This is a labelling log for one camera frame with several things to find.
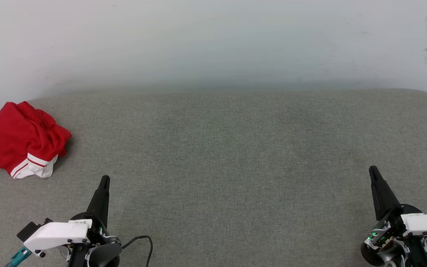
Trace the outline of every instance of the red stripe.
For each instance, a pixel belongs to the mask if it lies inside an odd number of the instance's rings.
[[[18,174],[18,172],[19,172],[22,168],[24,168],[24,167],[26,167],[26,166],[27,166],[27,164],[26,164],[26,165],[24,165],[24,166],[22,166],[19,170],[17,170],[17,171],[16,171],[16,173],[15,173],[12,177],[13,177],[13,178],[14,178],[14,177],[16,177],[16,176],[17,176],[17,174]]]
[[[31,161],[30,159],[27,159],[28,161],[34,163],[35,165],[41,166],[41,167],[46,167],[46,165],[42,165],[42,164],[38,164],[37,162]]]

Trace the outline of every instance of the teal cable connector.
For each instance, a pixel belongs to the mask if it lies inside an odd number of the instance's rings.
[[[5,267],[17,267],[23,260],[27,259],[32,254],[27,247],[22,247],[14,256],[11,258],[11,262],[9,262]]]

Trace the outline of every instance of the red cloth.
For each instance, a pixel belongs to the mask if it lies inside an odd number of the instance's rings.
[[[7,102],[0,111],[0,168],[13,178],[49,177],[71,136],[46,112],[27,102]]]

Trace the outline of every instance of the white wall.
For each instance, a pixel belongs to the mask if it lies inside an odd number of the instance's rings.
[[[0,0],[0,108],[155,88],[427,91],[427,0]]]

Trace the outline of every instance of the white label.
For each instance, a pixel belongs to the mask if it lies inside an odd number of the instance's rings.
[[[70,220],[68,223],[88,224],[88,228],[92,228],[93,221],[91,219],[84,220]]]

